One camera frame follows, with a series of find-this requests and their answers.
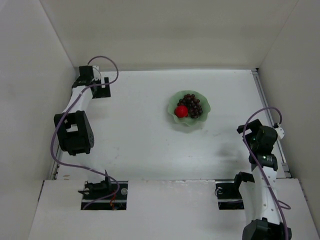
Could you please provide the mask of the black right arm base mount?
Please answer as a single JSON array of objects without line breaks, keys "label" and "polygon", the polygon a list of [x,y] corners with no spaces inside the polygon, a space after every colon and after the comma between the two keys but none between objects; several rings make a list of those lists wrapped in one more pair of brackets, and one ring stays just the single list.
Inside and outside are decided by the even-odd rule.
[{"label": "black right arm base mount", "polygon": [[215,184],[215,196],[219,210],[243,210],[241,194],[235,189],[233,182],[218,182]]}]

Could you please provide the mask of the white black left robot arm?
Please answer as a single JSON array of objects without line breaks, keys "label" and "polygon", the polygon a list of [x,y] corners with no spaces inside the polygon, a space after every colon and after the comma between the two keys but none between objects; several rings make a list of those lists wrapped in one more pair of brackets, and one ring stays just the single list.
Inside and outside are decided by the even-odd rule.
[{"label": "white black left robot arm", "polygon": [[92,171],[86,166],[59,161],[54,151],[55,139],[58,139],[60,149],[70,156],[88,155],[94,147],[95,138],[86,109],[91,100],[111,96],[109,78],[102,76],[99,66],[83,65],[78,69],[79,76],[71,87],[69,103],[62,113],[53,118],[55,131],[50,143],[50,153],[58,164]]}]

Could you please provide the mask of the dark red fake grape bunch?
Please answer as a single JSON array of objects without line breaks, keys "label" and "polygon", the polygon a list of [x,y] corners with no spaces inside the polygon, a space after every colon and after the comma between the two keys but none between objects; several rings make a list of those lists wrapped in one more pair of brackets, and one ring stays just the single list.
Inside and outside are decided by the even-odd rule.
[{"label": "dark red fake grape bunch", "polygon": [[188,108],[188,117],[191,119],[197,119],[203,114],[203,108],[200,104],[200,100],[196,98],[195,94],[186,94],[183,98],[179,99],[177,106],[184,105]]}]

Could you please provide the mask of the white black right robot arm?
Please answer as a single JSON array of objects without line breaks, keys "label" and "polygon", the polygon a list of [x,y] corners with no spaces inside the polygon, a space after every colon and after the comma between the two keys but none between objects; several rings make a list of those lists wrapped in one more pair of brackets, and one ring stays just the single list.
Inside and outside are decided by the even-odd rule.
[{"label": "white black right robot arm", "polygon": [[255,119],[240,125],[237,132],[249,148],[251,172],[239,172],[234,178],[234,188],[239,191],[245,210],[244,240],[290,240],[292,230],[281,216],[289,206],[277,199],[276,178],[278,161],[272,153],[278,140],[277,131]]}]

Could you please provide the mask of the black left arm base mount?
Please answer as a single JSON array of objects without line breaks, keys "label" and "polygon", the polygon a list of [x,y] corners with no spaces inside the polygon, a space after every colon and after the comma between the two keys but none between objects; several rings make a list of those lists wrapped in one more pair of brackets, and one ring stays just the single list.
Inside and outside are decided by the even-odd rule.
[{"label": "black left arm base mount", "polygon": [[82,195],[81,210],[85,211],[125,211],[129,191],[128,181],[115,181],[106,176],[100,182],[88,182],[84,184],[83,190],[78,193]]}]

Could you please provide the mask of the red fake apple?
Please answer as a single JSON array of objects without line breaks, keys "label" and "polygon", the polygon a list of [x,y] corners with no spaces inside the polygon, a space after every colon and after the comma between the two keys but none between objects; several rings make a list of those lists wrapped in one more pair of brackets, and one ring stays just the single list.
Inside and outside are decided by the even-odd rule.
[{"label": "red fake apple", "polygon": [[174,110],[174,114],[178,118],[186,118],[189,115],[189,110],[185,105],[178,105]]}]

